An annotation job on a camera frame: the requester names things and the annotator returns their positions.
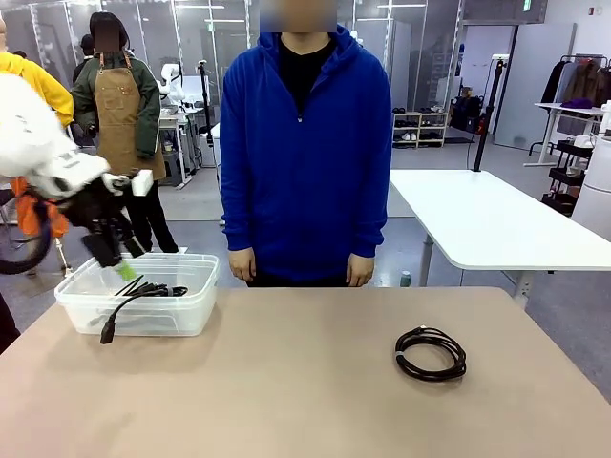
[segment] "brown apron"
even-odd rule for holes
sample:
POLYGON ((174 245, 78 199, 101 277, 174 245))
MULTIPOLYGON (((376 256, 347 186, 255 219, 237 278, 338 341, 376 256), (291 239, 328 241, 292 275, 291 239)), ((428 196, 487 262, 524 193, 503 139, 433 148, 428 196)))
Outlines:
POLYGON ((154 158, 141 159, 137 155, 140 93, 132 76, 130 58, 127 53, 124 55, 126 69, 104 69, 104 54, 100 55, 100 69, 95 79, 95 105, 99 119, 97 153, 108 161, 112 174, 151 169, 153 179, 162 179, 165 178, 165 164, 158 139, 154 158))

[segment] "person's left hand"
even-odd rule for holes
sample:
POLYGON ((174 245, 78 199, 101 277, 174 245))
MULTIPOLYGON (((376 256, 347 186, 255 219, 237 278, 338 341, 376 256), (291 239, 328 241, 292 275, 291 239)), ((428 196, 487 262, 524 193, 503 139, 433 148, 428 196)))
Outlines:
POLYGON ((348 269, 346 272, 346 283, 350 288, 360 288, 366 285, 373 277, 375 258, 362 258, 357 255, 350 255, 348 259, 348 269))

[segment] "shoe rack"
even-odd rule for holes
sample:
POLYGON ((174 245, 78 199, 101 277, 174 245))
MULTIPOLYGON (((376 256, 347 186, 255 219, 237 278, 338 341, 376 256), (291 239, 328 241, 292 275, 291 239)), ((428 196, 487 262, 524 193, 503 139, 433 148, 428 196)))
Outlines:
POLYGON ((443 146, 448 128, 448 113, 393 113, 392 146, 408 145, 443 146), (400 138, 404 134, 412 135, 407 140, 400 138))

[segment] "person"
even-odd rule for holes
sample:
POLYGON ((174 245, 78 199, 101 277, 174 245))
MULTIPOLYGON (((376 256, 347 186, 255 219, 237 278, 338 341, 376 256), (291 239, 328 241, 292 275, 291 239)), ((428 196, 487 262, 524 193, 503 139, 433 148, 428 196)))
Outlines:
POLYGON ((145 250, 153 248, 152 230, 163 252, 177 253, 159 201, 158 180, 165 177, 165 163, 158 139, 157 81, 146 64, 124 51, 129 37, 114 14, 95 12, 89 27, 95 57, 74 83, 74 118, 86 133, 99 132, 97 153, 108 160, 111 173, 153 171, 154 183, 147 196, 126 197, 127 212, 145 250))
MULTIPOLYGON (((55 110, 62 127, 67 127, 73 119, 73 99, 70 93, 34 62, 8 52, 6 32, 7 26, 0 19, 0 72, 16 74, 28 81, 30 86, 55 110)), ((23 195, 28 183, 25 179, 18 178, 12 182, 11 186, 18 197, 15 207, 19 229, 26 236, 35 237, 38 235, 38 221, 33 211, 34 199, 23 195)), ((63 254, 61 238, 68 233, 68 220, 52 205, 49 206, 49 218, 53 222, 53 237, 58 260, 62 272, 67 274, 70 271, 70 265, 63 254)))
POLYGON ((230 268, 249 286, 362 286, 387 220, 389 80, 326 25, 326 0, 275 1, 280 31, 262 32, 224 78, 230 268))
MULTIPOLYGON (((20 55, 7 50, 7 26, 0 17, 0 73, 12 73, 24 78, 30 86, 51 106, 63 127, 70 124, 73 118, 73 100, 70 93, 61 84, 53 79, 47 72, 35 63, 26 60, 20 55)), ((36 215, 33 211, 33 198, 23 196, 28 183, 23 178, 14 180, 11 184, 16 196, 18 196, 17 223, 21 231, 29 236, 38 235, 39 227, 36 215)), ((49 206, 49 217, 52 220, 53 236, 62 237, 68 232, 68 221, 59 214, 56 207, 49 206)), ((7 303, 0 295, 0 353, 6 350, 17 338, 19 331, 7 303)))
POLYGON ((83 61, 76 66, 73 73, 73 84, 83 71, 85 64, 94 58, 94 38, 90 34, 84 35, 80 40, 80 49, 83 51, 83 61))

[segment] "blue hoodie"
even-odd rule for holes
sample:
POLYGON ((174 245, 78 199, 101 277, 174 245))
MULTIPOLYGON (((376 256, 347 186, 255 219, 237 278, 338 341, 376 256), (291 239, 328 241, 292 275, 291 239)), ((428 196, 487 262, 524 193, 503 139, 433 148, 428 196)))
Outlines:
POLYGON ((227 71, 221 190, 229 250, 293 281, 345 275, 375 256, 386 224, 392 114, 380 62, 338 26, 302 113, 279 76, 278 33, 227 71))

